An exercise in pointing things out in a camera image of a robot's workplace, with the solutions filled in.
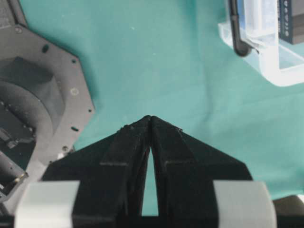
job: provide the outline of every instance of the plastic box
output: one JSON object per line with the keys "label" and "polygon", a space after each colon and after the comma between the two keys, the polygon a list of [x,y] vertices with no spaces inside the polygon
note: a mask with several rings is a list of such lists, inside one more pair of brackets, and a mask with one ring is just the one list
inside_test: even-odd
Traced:
{"label": "plastic box", "polygon": [[[244,59],[274,85],[303,83],[304,45],[279,40],[277,0],[239,0],[238,4],[240,20],[244,17],[244,21],[240,21],[241,38],[253,47]],[[229,16],[218,27],[223,41],[233,47]]]}

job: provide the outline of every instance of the dark box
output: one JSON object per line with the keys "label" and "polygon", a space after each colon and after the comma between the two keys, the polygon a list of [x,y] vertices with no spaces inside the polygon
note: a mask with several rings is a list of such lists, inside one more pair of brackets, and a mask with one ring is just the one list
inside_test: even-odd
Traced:
{"label": "dark box", "polygon": [[304,0],[277,0],[279,37],[291,44],[304,42]]}

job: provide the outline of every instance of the teal cloth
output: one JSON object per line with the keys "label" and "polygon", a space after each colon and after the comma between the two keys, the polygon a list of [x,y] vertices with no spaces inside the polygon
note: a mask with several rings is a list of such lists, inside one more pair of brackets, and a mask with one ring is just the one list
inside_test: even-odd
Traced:
{"label": "teal cloth", "polygon": [[[267,82],[219,38],[224,1],[21,0],[29,27],[78,55],[96,114],[82,148],[156,115],[245,162],[276,199],[304,189],[304,85]],[[157,214],[153,167],[144,214]]]}

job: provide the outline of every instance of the screw hole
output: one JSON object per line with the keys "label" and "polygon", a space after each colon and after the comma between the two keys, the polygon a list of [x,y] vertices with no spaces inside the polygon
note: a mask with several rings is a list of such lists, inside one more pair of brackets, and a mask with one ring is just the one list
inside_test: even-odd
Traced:
{"label": "screw hole", "polygon": [[76,127],[71,127],[71,129],[72,129],[74,132],[79,132],[79,129],[76,128]]}
{"label": "screw hole", "polygon": [[42,51],[42,53],[44,53],[44,54],[45,54],[45,53],[47,53],[47,52],[48,52],[48,50],[49,50],[49,45],[47,45],[47,44],[46,44],[45,46],[43,46],[43,48],[42,48],[42,50],[41,50],[41,51]]}

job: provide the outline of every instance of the octagonal metal plate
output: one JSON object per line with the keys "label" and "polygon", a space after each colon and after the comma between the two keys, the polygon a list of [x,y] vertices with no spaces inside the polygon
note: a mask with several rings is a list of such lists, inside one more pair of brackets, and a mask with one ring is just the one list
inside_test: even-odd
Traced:
{"label": "octagonal metal plate", "polygon": [[[43,47],[48,45],[46,53]],[[47,165],[73,148],[84,127],[95,112],[78,57],[50,43],[27,28],[14,25],[0,30],[0,60],[21,57],[50,70],[57,80],[66,109],[61,123],[51,139],[39,134],[45,132],[43,123],[37,129],[37,145],[27,168],[29,178],[37,181]],[[6,203],[10,211],[15,208],[26,184]]]}

